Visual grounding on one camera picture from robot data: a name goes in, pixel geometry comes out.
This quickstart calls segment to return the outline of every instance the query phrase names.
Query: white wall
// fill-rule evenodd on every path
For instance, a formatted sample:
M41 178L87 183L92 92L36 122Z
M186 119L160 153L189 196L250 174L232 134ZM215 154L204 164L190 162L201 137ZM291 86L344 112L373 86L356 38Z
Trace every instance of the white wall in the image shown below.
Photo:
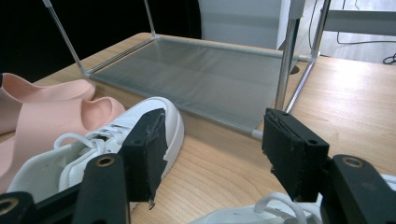
M290 0L199 0L203 39L277 49Z

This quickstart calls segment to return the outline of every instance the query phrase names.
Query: pink slide sandal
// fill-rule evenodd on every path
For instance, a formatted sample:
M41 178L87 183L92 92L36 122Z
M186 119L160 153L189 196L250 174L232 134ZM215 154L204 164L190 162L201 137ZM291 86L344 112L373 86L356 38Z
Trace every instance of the pink slide sandal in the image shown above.
M15 131L24 103L91 100L95 93L95 84L85 79L41 87L10 73L0 75L0 86L0 134Z
M27 160L53 149L54 141L60 135L85 135L108 124L124 111L123 105L111 97L95 101L71 99L23 104L15 136L0 143L0 193L6 192L12 178Z

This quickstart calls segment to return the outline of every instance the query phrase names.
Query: floor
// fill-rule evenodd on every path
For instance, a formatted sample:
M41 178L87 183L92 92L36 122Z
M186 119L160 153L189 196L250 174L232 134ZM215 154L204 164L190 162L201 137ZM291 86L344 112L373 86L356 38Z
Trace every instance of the floor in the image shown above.
M315 7L315 13L312 20L311 31L309 33L309 24ZM302 54L310 53L309 35L311 43L318 24L318 16L324 0L305 0L304 15L300 21L299 34L296 41L295 52ZM344 0L332 0L331 9L342 9ZM347 10L383 10L396 11L395 0L346 0L345 9ZM343 43L350 42L370 42L370 41L393 41L388 43L366 43L366 44L338 44L336 32L324 32L320 44L320 54L334 58L348 59L369 63L382 63L383 60L396 53L396 36L383 35L359 35L340 33L339 41Z

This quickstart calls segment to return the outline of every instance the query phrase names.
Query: white sneaker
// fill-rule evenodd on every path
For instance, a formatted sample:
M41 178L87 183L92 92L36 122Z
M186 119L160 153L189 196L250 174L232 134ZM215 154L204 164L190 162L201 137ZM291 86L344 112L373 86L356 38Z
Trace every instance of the white sneaker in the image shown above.
M286 194L271 193L255 205L226 208L200 217L191 224L231 223L322 223L319 206L314 203L294 203Z
M164 177L181 148L184 124L179 111L169 100L151 97L85 137L75 133L60 136L55 141L53 150L34 156L22 166L7 192L29 192L38 203L80 183L89 160L105 153L118 153L123 141L142 115L158 108L165 110L168 149L163 156L167 161L162 175ZM61 147L62 141L67 138L76 138L77 142Z

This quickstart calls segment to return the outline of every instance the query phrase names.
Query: wooden table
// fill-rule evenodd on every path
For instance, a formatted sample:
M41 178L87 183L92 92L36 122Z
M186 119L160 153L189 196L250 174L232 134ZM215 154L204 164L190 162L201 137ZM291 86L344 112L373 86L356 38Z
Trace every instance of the wooden table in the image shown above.
M146 36L131 37L83 62L92 67ZM288 97L301 73L290 76ZM78 78L80 72L71 65L37 84ZM379 173L396 175L395 87L394 66L319 57L291 114L331 145L330 156L361 157ZM126 108L144 99L97 83L95 98L103 96ZM186 132L177 161L157 191L156 206L149 210L140 203L132 212L133 223L187 223L216 209L250 205L270 192L284 192L270 173L259 140L191 114L182 116Z

